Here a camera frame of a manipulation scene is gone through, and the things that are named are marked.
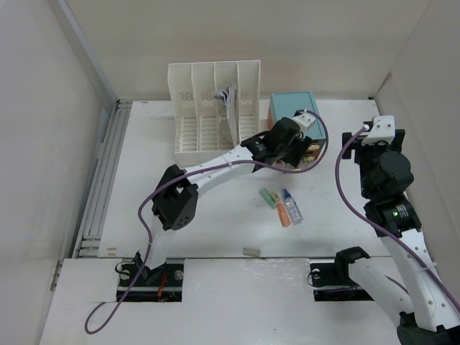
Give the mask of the white instruction booklet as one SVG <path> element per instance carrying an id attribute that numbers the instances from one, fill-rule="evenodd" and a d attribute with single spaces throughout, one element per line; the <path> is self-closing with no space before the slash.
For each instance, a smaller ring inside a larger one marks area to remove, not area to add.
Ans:
<path id="1" fill-rule="evenodd" d="M 225 120 L 220 120 L 219 129 L 223 129 L 224 136 L 235 147 L 239 144 L 238 125 L 236 120 L 236 92 L 235 83 L 228 84 L 227 88 L 216 91 L 213 98 L 223 107 L 226 113 Z"/>

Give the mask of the clear blue spray bottle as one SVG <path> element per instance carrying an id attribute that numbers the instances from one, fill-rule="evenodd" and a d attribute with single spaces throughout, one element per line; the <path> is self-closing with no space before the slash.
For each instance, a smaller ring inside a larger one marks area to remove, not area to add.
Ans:
<path id="1" fill-rule="evenodd" d="M 291 196 L 287 189 L 282 190 L 283 201 L 293 225 L 298 225 L 303 221 L 303 216 L 298 208 L 295 199 Z"/>

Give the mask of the grey rectangular eraser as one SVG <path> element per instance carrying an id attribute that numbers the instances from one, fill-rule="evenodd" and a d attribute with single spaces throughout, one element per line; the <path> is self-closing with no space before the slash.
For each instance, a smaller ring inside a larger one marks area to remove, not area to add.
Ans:
<path id="1" fill-rule="evenodd" d="M 245 247 L 243 248 L 243 254 L 250 257 L 259 257 L 261 251 L 259 249 Z"/>

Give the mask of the clear smoky drawer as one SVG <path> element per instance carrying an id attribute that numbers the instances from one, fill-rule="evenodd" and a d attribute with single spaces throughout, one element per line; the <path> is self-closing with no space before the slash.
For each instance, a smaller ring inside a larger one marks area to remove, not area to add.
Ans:
<path id="1" fill-rule="evenodd" d="M 303 171 L 313 167 L 319 161 L 322 151 L 323 145 L 317 140 L 313 140 L 307 147 L 304 144 L 299 144 L 296 151 L 283 160 L 284 168 L 292 171 Z"/>

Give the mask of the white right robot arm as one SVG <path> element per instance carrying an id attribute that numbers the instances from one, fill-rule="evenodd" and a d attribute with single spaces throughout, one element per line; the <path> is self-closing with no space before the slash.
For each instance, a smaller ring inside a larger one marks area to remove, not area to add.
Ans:
<path id="1" fill-rule="evenodd" d="M 405 196 L 413 183 L 409 159 L 402 153 L 405 132 L 398 129 L 389 139 L 373 139 L 368 128 L 342 135 L 334 177 L 339 195 L 343 159 L 359 166 L 364 214 L 349 201 L 347 208 L 368 223 L 390 253 L 404 287 L 373 268 L 361 247 L 336 253 L 334 277 L 355 282 L 365 290 L 395 324 L 401 344 L 458 344 L 459 302 L 441 282 L 425 244 L 421 222 Z"/>

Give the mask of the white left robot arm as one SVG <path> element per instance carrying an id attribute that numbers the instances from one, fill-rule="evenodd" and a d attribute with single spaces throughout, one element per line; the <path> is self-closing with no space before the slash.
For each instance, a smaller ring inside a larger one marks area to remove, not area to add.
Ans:
<path id="1" fill-rule="evenodd" d="M 230 151 L 199 165 L 181 169 L 172 165 L 164 172 L 150 200 L 152 220 L 142 223 L 148 227 L 147 252 L 136 254 L 136 276 L 145 285 L 153 285 L 161 275 L 175 232 L 194 219 L 198 199 L 213 188 L 239 176 L 275 167 L 277 160 L 297 168 L 311 139 L 304 132 L 315 122 L 306 112 L 293 118 L 283 117 L 273 128 L 245 139 Z"/>

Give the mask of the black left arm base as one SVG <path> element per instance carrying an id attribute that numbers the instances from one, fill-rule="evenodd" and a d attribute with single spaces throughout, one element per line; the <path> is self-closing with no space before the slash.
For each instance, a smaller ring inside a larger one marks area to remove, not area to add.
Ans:
<path id="1" fill-rule="evenodd" d="M 134 259 L 118 263 L 114 270 L 119 275 L 116 300 L 133 303 L 176 303 L 183 297 L 184 259 L 167 259 L 151 270 L 144 268 L 139 278 L 129 289 L 142 263 L 140 253 Z"/>

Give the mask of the teal orange drawer box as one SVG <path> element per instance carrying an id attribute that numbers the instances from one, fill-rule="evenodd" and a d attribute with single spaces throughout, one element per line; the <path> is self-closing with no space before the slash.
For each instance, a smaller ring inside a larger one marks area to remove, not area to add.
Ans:
<path id="1" fill-rule="evenodd" d="M 273 128 L 275 122 L 283 117 L 292 118 L 298 109 L 308 109 L 320 115 L 314 92 L 272 93 L 267 114 L 267 128 Z M 312 141 L 317 140 L 323 146 L 326 142 L 326 133 L 319 120 L 316 120 L 313 126 L 304 132 L 304 135 L 310 137 Z"/>

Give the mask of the green translucent case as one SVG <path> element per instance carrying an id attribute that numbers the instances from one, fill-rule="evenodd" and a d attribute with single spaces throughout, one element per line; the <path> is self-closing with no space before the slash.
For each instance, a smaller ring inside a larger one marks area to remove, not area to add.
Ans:
<path id="1" fill-rule="evenodd" d="M 259 194 L 271 209 L 277 208 L 277 202 L 266 188 L 259 190 Z"/>

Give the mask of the orange translucent case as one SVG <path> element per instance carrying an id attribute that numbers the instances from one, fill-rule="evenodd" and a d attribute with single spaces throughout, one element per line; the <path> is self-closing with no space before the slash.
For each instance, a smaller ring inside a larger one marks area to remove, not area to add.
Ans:
<path id="1" fill-rule="evenodd" d="M 290 225 L 290 218 L 282 203 L 277 204 L 277 213 L 280 218 L 280 223 L 282 224 L 282 226 L 288 227 Z"/>

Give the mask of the white plastic file organizer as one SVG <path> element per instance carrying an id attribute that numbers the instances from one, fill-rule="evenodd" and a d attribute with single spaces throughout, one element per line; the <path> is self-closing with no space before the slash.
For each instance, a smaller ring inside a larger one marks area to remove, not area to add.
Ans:
<path id="1" fill-rule="evenodd" d="M 232 150 L 219 129 L 224 107 L 213 94 L 235 83 L 239 143 L 259 133 L 260 62 L 258 60 L 171 63 L 167 83 L 175 112 L 175 159 L 198 165 Z"/>

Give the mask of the aluminium rail frame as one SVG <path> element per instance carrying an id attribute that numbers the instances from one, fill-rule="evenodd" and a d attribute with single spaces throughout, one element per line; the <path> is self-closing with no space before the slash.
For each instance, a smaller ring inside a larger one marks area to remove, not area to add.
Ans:
<path id="1" fill-rule="evenodd" d="M 88 196 L 83 204 L 83 215 L 76 229 L 70 254 L 72 259 L 98 255 L 109 199 L 131 110 L 131 101 L 119 100 L 116 102 L 103 141 L 96 151 L 96 170 Z"/>

